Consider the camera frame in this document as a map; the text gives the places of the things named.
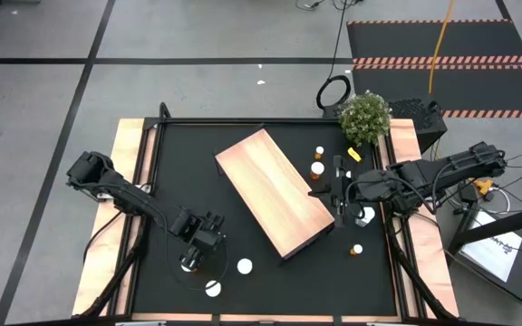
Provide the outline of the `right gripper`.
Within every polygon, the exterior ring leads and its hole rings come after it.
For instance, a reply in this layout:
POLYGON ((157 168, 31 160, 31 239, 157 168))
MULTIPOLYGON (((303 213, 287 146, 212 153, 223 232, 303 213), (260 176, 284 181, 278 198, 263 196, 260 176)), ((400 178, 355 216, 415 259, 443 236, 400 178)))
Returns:
MULTIPOLYGON (((345 218, 349 215, 353 221, 358 213, 364 208, 365 202, 370 202, 360 189, 363 183, 360 180, 353 180, 346 177, 346 160, 342 156, 333 157, 333 207, 334 207, 334 226, 344 227, 345 218)), ((316 198, 331 198, 332 189, 330 186, 313 189, 308 192, 308 196, 316 198)))

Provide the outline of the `black perforated case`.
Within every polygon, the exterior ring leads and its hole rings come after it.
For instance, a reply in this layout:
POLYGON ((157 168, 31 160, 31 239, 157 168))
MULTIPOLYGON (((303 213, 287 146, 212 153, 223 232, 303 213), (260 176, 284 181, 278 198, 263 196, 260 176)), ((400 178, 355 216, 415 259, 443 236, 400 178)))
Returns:
POLYGON ((395 119, 413 121, 420 152, 424 153, 448 130, 443 120, 443 110, 431 96, 390 101, 391 115, 395 119))

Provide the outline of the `black table frame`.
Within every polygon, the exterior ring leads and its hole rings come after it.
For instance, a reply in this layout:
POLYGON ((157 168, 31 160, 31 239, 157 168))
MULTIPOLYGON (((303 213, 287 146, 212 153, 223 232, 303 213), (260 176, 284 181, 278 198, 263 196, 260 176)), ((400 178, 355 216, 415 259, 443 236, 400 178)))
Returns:
MULTIPOLYGON (((128 174, 115 158, 109 157, 114 169, 133 185, 140 187, 155 197, 157 165, 160 157, 160 141, 164 129, 169 125, 253 125, 256 131, 265 129, 277 146, 310 186, 310 190, 321 187, 334 176, 333 158, 348 149, 348 141, 336 120, 326 119, 179 119, 162 110, 155 119, 145 120, 140 125, 140 141, 132 151, 132 161, 137 163, 136 175, 128 174), (314 158, 315 148, 322 146, 324 154, 320 160, 314 158), (317 180, 310 178, 310 167, 315 161, 324 164, 325 171, 317 180)), ((334 218, 334 207, 329 198, 318 198, 334 218)), ((164 321, 167 325, 252 325, 272 326, 287 324, 303 325, 363 325, 368 322, 411 321, 419 325, 439 324, 455 314, 438 294, 431 289, 413 290, 405 285, 406 280, 415 278, 422 272, 420 264, 411 264, 407 255, 399 247, 399 236, 394 232, 389 208, 381 203, 366 203, 375 210, 375 218, 383 223, 391 266, 396 312, 392 316, 327 316, 327 315, 266 315, 266 314, 203 314, 203 313, 136 313, 133 311, 134 295, 138 281, 140 263, 147 253, 150 230, 157 226, 151 219, 143 216, 127 216, 127 227, 117 235, 117 249, 121 254, 115 274, 102 285, 101 294, 83 312, 90 319, 100 315, 116 292, 122 292, 120 300, 124 321, 164 321)))

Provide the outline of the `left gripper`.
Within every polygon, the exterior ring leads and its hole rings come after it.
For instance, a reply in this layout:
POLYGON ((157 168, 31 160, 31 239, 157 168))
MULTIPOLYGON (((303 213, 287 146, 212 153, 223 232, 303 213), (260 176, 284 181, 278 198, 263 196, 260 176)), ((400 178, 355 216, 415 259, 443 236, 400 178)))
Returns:
MULTIPOLYGON (((179 210, 169 232, 190 247, 196 248, 192 257, 193 270, 197 270, 201 265, 202 253, 215 251, 225 240, 226 236, 220 231, 224 221, 225 217, 214 215, 211 212, 201 216, 184 207, 179 210)), ((179 262, 190 265, 189 253, 182 254, 179 262)))

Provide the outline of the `light wooden board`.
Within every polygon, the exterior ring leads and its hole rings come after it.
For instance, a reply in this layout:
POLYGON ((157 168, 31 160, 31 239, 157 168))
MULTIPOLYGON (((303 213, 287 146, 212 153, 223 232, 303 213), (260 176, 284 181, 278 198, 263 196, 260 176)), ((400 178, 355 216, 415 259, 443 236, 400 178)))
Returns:
POLYGON ((287 260, 334 225, 265 129, 215 156, 217 163, 282 259, 287 260))

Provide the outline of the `white bottle with blue label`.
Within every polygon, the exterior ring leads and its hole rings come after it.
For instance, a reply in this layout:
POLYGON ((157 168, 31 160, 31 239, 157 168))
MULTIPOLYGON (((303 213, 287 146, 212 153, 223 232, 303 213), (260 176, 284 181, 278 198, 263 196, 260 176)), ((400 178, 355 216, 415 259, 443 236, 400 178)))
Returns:
POLYGON ((355 217, 354 222, 360 227, 365 227, 375 218, 375 210, 372 207, 365 206, 355 217))

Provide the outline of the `white paper sheet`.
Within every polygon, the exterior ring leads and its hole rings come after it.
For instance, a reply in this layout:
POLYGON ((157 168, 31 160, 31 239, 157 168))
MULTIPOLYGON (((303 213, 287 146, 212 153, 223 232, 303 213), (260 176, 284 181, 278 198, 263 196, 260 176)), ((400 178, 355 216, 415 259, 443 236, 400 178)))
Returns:
POLYGON ((470 261, 478 264, 505 283, 521 244, 522 237, 514 232, 509 232, 464 244, 460 252, 470 261))

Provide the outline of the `black mat with orange stripes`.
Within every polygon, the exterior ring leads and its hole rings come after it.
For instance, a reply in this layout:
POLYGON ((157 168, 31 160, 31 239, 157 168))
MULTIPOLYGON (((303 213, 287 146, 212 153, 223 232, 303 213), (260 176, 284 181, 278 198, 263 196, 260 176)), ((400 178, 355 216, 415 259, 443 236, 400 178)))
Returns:
POLYGON ((467 65, 434 72, 421 67, 356 65, 355 92, 387 101, 436 101, 445 118, 522 119, 522 65, 467 65))
POLYGON ((370 20, 347 23, 356 62, 469 57, 479 62, 522 62, 522 40, 508 19, 370 20))

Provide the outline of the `yellow plug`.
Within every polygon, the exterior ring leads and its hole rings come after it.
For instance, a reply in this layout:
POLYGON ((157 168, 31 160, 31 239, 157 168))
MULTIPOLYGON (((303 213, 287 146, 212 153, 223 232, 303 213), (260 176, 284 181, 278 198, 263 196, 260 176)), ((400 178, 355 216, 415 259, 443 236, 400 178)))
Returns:
POLYGON ((473 185, 481 196, 486 196, 490 191, 493 190, 494 182, 492 179, 475 179, 473 181, 473 185))

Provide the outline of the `potted green plant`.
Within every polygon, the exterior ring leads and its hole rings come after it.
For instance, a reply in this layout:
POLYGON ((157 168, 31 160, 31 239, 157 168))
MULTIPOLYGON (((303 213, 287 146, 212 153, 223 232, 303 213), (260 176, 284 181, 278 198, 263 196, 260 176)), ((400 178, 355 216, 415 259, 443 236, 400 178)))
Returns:
POLYGON ((379 94, 369 90, 353 95, 337 111, 344 136, 356 146, 377 144, 390 129, 392 107, 379 94))

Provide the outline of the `black table mat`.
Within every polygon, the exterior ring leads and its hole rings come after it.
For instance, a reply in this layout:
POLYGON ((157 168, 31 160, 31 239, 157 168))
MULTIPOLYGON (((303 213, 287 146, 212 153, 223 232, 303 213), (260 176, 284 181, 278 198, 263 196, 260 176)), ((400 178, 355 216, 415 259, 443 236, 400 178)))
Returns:
POLYGON ((195 273, 181 270, 185 246, 161 229, 150 230, 140 263, 136 313, 219 313, 266 315, 392 316, 396 312, 392 269, 384 227, 374 218, 366 227, 347 220, 283 260, 227 176, 217 153, 256 131, 253 125, 169 125, 159 147, 155 197, 198 214, 225 218, 227 242, 195 273), (363 251, 350 255, 354 245, 363 251), (252 272, 237 262, 248 258, 252 272), (205 293, 219 281, 218 297, 205 293))

